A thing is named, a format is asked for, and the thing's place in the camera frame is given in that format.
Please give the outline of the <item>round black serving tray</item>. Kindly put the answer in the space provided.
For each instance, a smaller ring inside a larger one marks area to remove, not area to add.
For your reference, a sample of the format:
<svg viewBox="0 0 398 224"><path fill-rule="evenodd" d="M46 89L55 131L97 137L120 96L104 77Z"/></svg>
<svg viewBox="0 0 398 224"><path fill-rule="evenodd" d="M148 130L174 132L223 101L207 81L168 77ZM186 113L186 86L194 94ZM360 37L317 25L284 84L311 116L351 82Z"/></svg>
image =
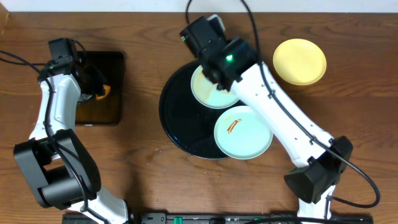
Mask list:
<svg viewBox="0 0 398 224"><path fill-rule="evenodd" d="M200 64L192 61L166 82L159 100L159 118L169 139L181 150L204 159L224 159L214 139L217 119L229 108L212 109L198 102L190 87Z"/></svg>

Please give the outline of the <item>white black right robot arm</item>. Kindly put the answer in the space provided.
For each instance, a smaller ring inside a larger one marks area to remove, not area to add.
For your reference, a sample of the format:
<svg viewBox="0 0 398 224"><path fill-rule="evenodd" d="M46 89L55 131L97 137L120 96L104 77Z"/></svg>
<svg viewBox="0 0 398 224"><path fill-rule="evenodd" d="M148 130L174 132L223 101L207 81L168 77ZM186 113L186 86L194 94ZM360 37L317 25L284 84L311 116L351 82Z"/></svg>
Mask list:
<svg viewBox="0 0 398 224"><path fill-rule="evenodd" d="M245 41L211 39L194 54L205 75L252 108L282 143L295 169L284 179L299 199L298 216L329 220L333 191L353 146L334 139L287 96Z"/></svg>

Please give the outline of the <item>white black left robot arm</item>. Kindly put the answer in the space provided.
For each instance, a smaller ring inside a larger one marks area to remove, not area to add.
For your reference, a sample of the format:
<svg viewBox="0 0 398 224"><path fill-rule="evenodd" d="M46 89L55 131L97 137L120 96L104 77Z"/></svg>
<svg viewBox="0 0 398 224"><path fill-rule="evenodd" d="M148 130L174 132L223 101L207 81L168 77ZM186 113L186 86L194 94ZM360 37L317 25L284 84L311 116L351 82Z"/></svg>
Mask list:
<svg viewBox="0 0 398 224"><path fill-rule="evenodd" d="M48 63L39 73L42 101L29 140L14 158L37 203L80 212L96 223L130 223L124 200L101 184L99 169L75 133L81 95L72 63Z"/></svg>

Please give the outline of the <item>orange green sponge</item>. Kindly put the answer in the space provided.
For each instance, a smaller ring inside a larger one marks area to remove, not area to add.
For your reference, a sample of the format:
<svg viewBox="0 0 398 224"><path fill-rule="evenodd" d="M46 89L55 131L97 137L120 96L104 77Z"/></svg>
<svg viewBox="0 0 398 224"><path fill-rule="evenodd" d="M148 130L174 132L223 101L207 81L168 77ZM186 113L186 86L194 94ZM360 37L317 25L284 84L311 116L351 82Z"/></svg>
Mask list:
<svg viewBox="0 0 398 224"><path fill-rule="evenodd" d="M102 100L106 98L111 91L111 87L109 85L103 85L102 89L95 95L96 100Z"/></svg>

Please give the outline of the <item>mint green plate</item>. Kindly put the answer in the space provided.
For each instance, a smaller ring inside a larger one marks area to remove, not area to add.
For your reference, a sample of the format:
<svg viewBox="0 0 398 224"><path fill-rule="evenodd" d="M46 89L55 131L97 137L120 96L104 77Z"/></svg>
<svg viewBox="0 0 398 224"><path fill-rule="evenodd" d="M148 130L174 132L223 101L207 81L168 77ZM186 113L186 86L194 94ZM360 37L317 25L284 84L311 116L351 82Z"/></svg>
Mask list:
<svg viewBox="0 0 398 224"><path fill-rule="evenodd" d="M238 98L227 90L218 90L203 74L203 67L199 65L192 74L190 82L195 99L206 107L223 109L234 105Z"/></svg>
<svg viewBox="0 0 398 224"><path fill-rule="evenodd" d="M217 119L214 139L227 156L253 159L268 149L273 133L250 107L235 106Z"/></svg>

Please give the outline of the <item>black rectangular water tray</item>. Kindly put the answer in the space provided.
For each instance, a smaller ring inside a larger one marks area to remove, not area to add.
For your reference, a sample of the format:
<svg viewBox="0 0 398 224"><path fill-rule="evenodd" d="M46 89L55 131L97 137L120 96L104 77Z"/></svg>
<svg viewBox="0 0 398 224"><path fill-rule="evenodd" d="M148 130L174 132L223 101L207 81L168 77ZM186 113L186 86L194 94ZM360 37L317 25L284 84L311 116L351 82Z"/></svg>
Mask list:
<svg viewBox="0 0 398 224"><path fill-rule="evenodd" d="M110 87L109 95L97 100L92 97L77 105L76 124L85 126L116 125L121 118L125 60L118 51L88 51L87 65L94 65Z"/></svg>

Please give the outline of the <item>yellow plate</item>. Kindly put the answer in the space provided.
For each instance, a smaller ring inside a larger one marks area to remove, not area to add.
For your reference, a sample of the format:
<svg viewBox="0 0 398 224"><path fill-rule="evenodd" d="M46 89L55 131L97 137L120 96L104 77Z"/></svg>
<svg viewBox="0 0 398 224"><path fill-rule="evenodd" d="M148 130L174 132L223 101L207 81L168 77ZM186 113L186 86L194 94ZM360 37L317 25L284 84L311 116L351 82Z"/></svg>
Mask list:
<svg viewBox="0 0 398 224"><path fill-rule="evenodd" d="M274 51L273 66L284 81L311 85L325 74L327 62L322 49L305 39L289 39Z"/></svg>

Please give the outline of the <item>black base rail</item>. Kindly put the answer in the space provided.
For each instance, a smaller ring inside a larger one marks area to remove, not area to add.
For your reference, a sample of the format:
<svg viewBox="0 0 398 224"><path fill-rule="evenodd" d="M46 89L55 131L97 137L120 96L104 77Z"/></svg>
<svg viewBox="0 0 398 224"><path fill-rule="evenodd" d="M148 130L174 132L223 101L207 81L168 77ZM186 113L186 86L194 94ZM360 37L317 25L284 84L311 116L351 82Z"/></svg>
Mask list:
<svg viewBox="0 0 398 224"><path fill-rule="evenodd" d="M145 213L136 221L129 223L141 224L243 224L266 221L262 223L312 223L301 221L293 214L275 214L266 216L255 215L170 215L165 213ZM349 223L349 224L373 224L373 217L368 215L332 215L328 223ZM96 223L94 220L80 214L65 214L62 217L62 224L89 224Z"/></svg>

